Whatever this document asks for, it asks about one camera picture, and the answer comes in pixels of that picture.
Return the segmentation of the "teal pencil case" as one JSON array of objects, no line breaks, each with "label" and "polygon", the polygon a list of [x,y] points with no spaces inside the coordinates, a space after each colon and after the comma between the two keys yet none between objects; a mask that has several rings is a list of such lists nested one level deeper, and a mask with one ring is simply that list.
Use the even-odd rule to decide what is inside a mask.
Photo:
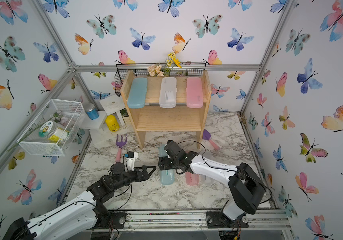
[{"label": "teal pencil case", "polygon": [[127,100],[130,109],[141,109],[145,106],[147,83],[147,78],[133,79]]},{"label": "teal pencil case", "polygon": [[[159,157],[167,157],[167,153],[164,150],[165,144],[159,147]],[[164,186],[172,185],[174,183],[174,171],[173,170],[163,170],[160,171],[160,182]]]}]

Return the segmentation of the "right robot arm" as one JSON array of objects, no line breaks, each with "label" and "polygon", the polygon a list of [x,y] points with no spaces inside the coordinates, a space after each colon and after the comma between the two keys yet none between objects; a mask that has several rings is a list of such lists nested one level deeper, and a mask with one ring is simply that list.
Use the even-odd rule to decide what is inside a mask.
[{"label": "right robot arm", "polygon": [[194,151],[186,153],[178,143],[171,140],[166,143],[164,150],[167,156],[160,157],[158,161],[161,171],[175,170],[179,175],[202,175],[229,188],[232,200],[225,204],[222,212],[227,219],[235,221],[243,214],[256,213],[267,187],[250,165],[226,165]]}]

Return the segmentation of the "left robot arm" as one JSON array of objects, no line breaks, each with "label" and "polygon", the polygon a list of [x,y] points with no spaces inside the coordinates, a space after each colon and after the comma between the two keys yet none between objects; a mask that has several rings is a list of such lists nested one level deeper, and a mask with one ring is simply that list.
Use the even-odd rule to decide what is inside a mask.
[{"label": "left robot arm", "polygon": [[134,167],[123,163],[111,166],[108,175],[100,178],[79,196],[39,217],[14,221],[6,231],[6,240],[67,240],[93,228],[99,219],[111,213],[104,203],[114,197],[116,190],[134,182],[147,181],[155,166]]}]

